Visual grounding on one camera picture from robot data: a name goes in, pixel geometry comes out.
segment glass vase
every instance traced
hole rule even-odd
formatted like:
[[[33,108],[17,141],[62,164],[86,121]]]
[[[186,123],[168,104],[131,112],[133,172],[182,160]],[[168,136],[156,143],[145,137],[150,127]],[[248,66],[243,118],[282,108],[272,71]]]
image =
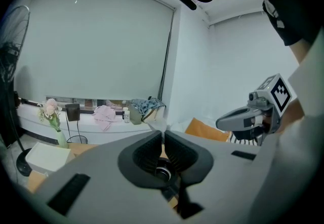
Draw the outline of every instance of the glass vase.
[[[66,141],[65,135],[61,130],[56,132],[56,138],[57,138],[57,141],[59,142],[59,146],[61,148],[68,148],[69,147],[69,145],[68,145],[68,143]]]

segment striped cloth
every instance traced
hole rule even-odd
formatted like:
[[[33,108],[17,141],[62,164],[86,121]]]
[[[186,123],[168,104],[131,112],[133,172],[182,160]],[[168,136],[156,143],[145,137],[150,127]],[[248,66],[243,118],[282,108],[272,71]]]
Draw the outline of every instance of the striped cloth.
[[[246,140],[246,139],[237,140],[233,132],[231,132],[226,142],[242,144],[242,145],[257,145],[257,142],[255,140]]]

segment pink cloth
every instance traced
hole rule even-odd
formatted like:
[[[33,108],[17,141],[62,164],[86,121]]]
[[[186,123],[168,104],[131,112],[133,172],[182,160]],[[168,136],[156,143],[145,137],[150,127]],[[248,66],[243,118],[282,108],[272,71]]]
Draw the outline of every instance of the pink cloth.
[[[106,105],[97,107],[92,116],[95,118],[95,122],[102,131],[107,131],[109,129],[111,125],[110,122],[122,121],[121,119],[116,119],[116,112]]]

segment roller blind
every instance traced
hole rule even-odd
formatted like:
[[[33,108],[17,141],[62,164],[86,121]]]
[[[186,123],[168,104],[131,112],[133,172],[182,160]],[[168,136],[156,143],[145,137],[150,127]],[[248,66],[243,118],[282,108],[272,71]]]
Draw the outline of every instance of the roller blind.
[[[173,11],[154,0],[32,0],[15,89],[46,96],[157,96]]]

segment white box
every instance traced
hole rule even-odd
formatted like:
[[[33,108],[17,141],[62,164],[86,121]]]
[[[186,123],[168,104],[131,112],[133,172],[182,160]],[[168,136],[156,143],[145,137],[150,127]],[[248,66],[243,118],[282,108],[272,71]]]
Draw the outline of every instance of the white box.
[[[74,157],[71,149],[37,142],[26,155],[26,161],[32,170],[48,176],[71,161]]]
[[[265,97],[273,104],[280,117],[284,114],[292,99],[292,94],[279,73],[268,77],[255,92],[258,93],[259,97]]]

